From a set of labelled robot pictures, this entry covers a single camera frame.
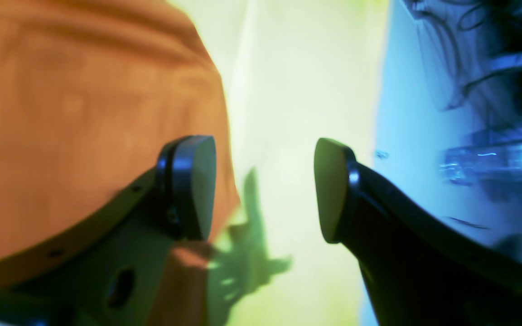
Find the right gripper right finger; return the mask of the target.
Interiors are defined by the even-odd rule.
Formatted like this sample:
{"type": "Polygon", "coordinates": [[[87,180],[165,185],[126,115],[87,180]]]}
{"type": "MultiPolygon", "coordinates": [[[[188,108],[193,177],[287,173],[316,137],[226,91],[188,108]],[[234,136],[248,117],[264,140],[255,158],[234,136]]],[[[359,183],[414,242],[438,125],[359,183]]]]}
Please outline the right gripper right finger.
{"type": "Polygon", "coordinates": [[[320,138],[321,233],[360,266],[380,326],[522,326],[522,264],[437,221],[350,147],[320,138]]]}

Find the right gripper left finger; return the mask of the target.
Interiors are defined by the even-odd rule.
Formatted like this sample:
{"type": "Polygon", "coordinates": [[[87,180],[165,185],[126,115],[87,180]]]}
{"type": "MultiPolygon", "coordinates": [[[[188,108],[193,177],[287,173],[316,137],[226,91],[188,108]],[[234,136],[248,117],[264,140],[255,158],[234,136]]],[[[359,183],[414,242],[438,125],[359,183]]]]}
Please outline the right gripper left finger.
{"type": "Polygon", "coordinates": [[[216,163],[213,136],[176,139],[97,212],[0,260],[0,324],[145,324],[173,245],[209,238],[216,163]]]}

